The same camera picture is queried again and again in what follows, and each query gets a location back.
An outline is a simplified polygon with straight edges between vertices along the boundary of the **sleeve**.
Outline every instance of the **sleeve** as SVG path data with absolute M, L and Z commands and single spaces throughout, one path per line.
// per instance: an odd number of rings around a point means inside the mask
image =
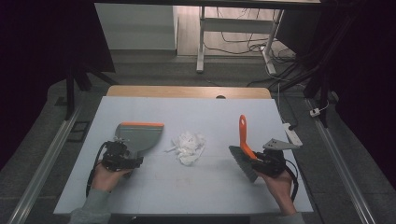
M 91 189 L 84 205 L 71 213 L 70 224 L 107 223 L 111 213 L 108 209 L 110 193 Z
M 291 216 L 280 217 L 280 224 L 305 224 L 303 215 L 301 213 L 296 213 Z

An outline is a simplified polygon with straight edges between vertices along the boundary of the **metal rail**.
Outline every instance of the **metal rail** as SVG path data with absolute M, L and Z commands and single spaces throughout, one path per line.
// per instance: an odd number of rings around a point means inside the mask
M 305 101 L 310 108 L 313 108 L 308 99 L 306 99 Z M 361 218 L 361 223 L 375 224 L 376 222 L 372 211 L 370 210 L 369 205 L 365 201 L 358 184 L 352 176 L 352 173 L 350 173 L 347 164 L 344 161 L 340 150 L 338 149 L 338 146 L 332 138 L 330 130 L 328 128 L 325 128 L 319 119 L 315 119 L 315 123 L 323 139 L 323 142 L 326 145 L 326 148 L 329 150 L 335 168 L 337 169 L 338 174 L 340 175 L 341 180 L 346 187 L 346 191 L 348 192 L 353 204 L 355 205 L 356 211 Z
M 8 220 L 8 224 L 24 223 L 26 218 L 29 216 L 35 200 L 37 199 L 38 194 L 43 188 L 47 177 L 49 176 L 50 171 L 53 167 L 53 164 L 55 163 L 59 153 L 61 152 L 62 147 L 64 146 L 67 135 L 70 133 L 70 130 L 72 129 L 73 124 L 75 123 L 78 114 L 81 111 L 83 101 L 85 99 L 85 93 L 82 93 L 80 98 L 81 99 L 79 100 L 78 106 L 74 113 L 71 115 L 70 119 L 65 120 L 62 123 L 59 131 L 56 133 L 46 155 L 40 162 L 34 176 L 32 177 L 32 180 L 30 181 L 25 192 L 21 196 L 20 201 L 15 207 L 14 212 Z

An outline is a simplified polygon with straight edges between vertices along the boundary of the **white crumpled cloth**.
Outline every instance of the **white crumpled cloth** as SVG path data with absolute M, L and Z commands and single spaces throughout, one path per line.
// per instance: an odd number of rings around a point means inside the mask
M 166 152 L 175 151 L 177 159 L 186 166 L 191 166 L 197 161 L 205 149 L 205 137 L 200 133 L 182 133 L 179 137 L 172 139 L 173 147 Z

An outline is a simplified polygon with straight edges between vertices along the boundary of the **metal stand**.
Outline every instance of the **metal stand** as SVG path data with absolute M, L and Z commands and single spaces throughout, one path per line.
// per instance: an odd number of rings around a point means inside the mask
M 69 70 L 66 72 L 66 88 L 67 88 L 67 112 L 64 120 L 69 120 L 70 116 L 75 110 L 75 93 L 74 81 L 78 84 L 81 91 L 89 91 L 91 89 L 91 82 L 87 73 L 92 73 L 94 76 L 99 77 L 104 82 L 110 85 L 119 85 L 119 83 L 105 74 L 97 71 L 88 64 L 79 63 L 70 65 Z
M 268 42 L 262 50 L 266 66 L 271 75 L 276 74 L 269 52 L 274 41 L 277 27 L 283 10 L 280 10 L 275 21 L 257 21 L 257 20 L 238 20 L 224 18 L 206 18 L 205 7 L 200 11 L 200 38 L 197 56 L 197 73 L 204 72 L 204 34 L 205 32 L 229 32 L 229 33 L 247 33 L 247 34 L 267 34 Z

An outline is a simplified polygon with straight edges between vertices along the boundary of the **metal frame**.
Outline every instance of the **metal frame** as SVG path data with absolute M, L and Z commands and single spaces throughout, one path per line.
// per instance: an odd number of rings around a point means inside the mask
M 38 194 L 43 188 L 50 171 L 61 152 L 64 142 L 66 141 L 67 135 L 70 133 L 74 122 L 76 121 L 79 112 L 83 106 L 85 99 L 85 93 L 81 94 L 81 99 L 78 102 L 77 108 L 71 115 L 69 120 L 64 120 L 59 131 L 56 133 L 52 143 L 47 150 L 46 155 L 40 162 L 32 180 L 29 182 L 25 192 L 22 194 L 20 201 L 14 209 L 11 218 L 8 220 L 8 224 L 24 223 L 26 218 L 29 216 L 30 211 L 37 199 Z
M 257 20 L 238 20 L 223 18 L 206 18 L 205 7 L 200 11 L 200 35 L 197 56 L 197 73 L 204 72 L 204 35 L 205 32 L 230 32 L 230 33 L 249 33 L 249 34 L 266 34 L 269 35 L 268 42 L 262 50 L 265 65 L 270 75 L 276 74 L 276 70 L 271 61 L 269 52 L 275 38 L 277 27 L 283 10 L 280 10 L 274 21 L 257 21 Z
M 300 9 L 323 10 L 327 8 L 350 8 L 359 0 L 347 3 L 334 1 L 305 1 L 305 0 L 93 0 L 94 3 L 108 4 L 137 4 L 137 5 L 164 5 L 190 7 L 250 7 L 267 9 Z
M 305 102 L 307 103 L 309 108 L 313 108 L 311 102 L 308 99 L 306 99 Z M 361 223 L 375 224 L 376 221 L 373 213 L 370 210 L 369 205 L 365 201 L 358 184 L 352 176 L 352 173 L 350 173 L 347 167 L 347 163 L 344 161 L 344 158 L 340 153 L 338 146 L 333 140 L 332 133 L 327 127 L 323 125 L 323 123 L 319 119 L 315 119 L 315 123 L 326 148 L 329 150 L 329 154 L 332 157 L 334 166 L 337 169 L 338 174 L 340 175 L 341 180 L 344 183 L 344 186 L 346 187 L 346 191 L 348 192 L 351 201 L 355 205 L 356 211 L 361 218 Z

